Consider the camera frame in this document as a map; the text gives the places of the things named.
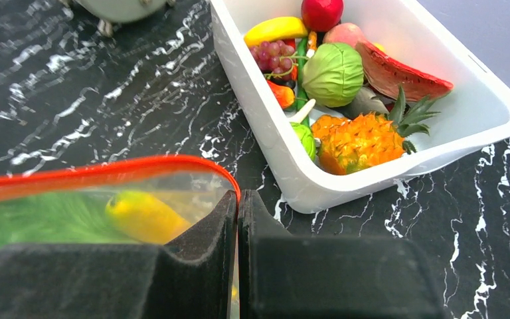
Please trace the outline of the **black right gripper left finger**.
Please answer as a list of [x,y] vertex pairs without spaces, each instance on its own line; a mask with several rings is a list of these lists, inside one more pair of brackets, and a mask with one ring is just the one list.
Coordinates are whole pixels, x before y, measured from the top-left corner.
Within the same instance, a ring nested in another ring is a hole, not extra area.
[[0,318],[228,318],[236,195],[158,244],[0,248]]

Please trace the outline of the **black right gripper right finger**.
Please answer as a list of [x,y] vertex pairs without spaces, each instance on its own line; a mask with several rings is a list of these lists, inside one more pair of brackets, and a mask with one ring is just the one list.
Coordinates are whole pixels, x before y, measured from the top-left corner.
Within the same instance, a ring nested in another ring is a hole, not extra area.
[[293,235],[257,191],[238,206],[241,318],[445,318],[426,257],[411,241]]

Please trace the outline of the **clear zip bag orange zipper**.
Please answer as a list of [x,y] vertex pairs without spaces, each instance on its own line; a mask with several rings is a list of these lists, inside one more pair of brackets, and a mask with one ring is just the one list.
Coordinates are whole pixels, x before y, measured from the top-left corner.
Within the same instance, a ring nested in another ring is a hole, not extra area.
[[190,155],[0,175],[0,248],[16,243],[169,245],[229,191],[240,188],[227,169]]

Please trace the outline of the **napa cabbage toy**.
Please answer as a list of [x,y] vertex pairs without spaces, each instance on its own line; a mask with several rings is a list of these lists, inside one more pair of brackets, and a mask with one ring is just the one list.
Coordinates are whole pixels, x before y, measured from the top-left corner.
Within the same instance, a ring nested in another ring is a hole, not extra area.
[[134,243],[106,215],[106,195],[50,192],[0,201],[0,248],[11,243]]

